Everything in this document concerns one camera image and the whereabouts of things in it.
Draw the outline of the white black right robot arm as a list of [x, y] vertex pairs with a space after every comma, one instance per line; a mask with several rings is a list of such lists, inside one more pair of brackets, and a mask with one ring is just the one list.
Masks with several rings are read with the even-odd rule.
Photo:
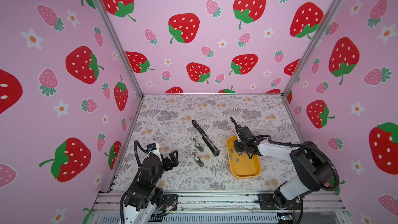
[[268, 156], [293, 164], [297, 176], [281, 184], [274, 191], [274, 202], [279, 207], [288, 202], [320, 190], [336, 191], [340, 185], [339, 175], [333, 162], [310, 141], [302, 144], [277, 142], [270, 135], [253, 135], [230, 118], [235, 125], [237, 152], [245, 152], [249, 159], [254, 156]]

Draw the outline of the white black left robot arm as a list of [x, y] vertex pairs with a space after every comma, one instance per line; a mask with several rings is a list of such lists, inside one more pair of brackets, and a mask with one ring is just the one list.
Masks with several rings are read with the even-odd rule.
[[138, 171], [120, 200], [121, 224], [146, 224], [151, 218], [167, 214], [167, 211], [156, 213], [164, 199], [163, 189], [157, 184], [164, 172], [179, 165], [178, 150], [174, 150], [166, 158], [149, 155], [143, 162], [139, 160], [138, 152], [135, 155], [138, 159]]

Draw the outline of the yellow plastic tray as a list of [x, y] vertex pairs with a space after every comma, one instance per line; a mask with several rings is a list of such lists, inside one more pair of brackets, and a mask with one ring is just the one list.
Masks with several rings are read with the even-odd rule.
[[228, 161], [231, 173], [235, 178], [248, 179], [255, 178], [261, 174], [261, 163], [257, 156], [250, 159], [244, 152], [236, 152], [234, 142], [237, 141], [236, 136], [227, 139]]

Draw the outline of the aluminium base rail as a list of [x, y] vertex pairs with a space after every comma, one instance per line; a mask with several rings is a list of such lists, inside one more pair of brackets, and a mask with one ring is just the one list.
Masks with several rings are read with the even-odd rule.
[[166, 191], [174, 207], [150, 224], [352, 224], [352, 216], [335, 192], [320, 191], [278, 209], [272, 191]]

